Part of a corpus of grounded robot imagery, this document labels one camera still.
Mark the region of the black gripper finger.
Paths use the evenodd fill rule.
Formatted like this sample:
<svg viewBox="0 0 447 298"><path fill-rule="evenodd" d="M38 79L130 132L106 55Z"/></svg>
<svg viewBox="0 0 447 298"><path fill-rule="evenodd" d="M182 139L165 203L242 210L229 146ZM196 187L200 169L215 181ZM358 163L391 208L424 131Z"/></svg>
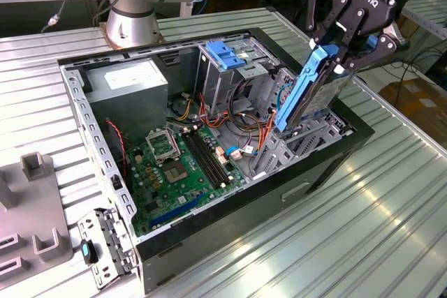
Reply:
<svg viewBox="0 0 447 298"><path fill-rule="evenodd" d="M333 11L335 24L344 31L332 65L335 73L353 72L398 51L398 30L390 28L394 6L380 1L375 8L364 0L339 0Z"/></svg>
<svg viewBox="0 0 447 298"><path fill-rule="evenodd" d="M309 0L305 28L312 33L309 45L314 49L317 45L327 45L334 42L342 49L349 48L349 38L346 38L348 28L343 20L349 13L349 0L332 0L329 13L321 22L317 22L317 9L322 0Z"/></svg>

